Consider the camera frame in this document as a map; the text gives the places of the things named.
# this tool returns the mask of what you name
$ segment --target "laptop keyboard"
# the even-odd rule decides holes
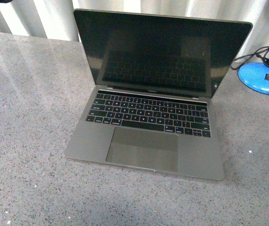
[[[203,102],[99,90],[86,121],[211,137]]]

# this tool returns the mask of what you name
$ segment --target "black screen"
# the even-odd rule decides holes
[[[212,97],[252,25],[93,10],[74,17],[97,85]]]

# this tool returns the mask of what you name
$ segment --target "touchpad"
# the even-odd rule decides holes
[[[178,136],[116,127],[107,162],[177,172]]]

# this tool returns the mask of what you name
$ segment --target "gray speckled countertop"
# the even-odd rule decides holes
[[[234,71],[221,83],[222,181],[73,161],[94,87],[83,56],[78,42],[0,33],[0,226],[269,226],[269,96]]]

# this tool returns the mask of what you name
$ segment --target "silver laptop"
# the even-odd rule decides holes
[[[252,24],[84,9],[74,17],[96,87],[65,156],[222,180],[211,98]]]

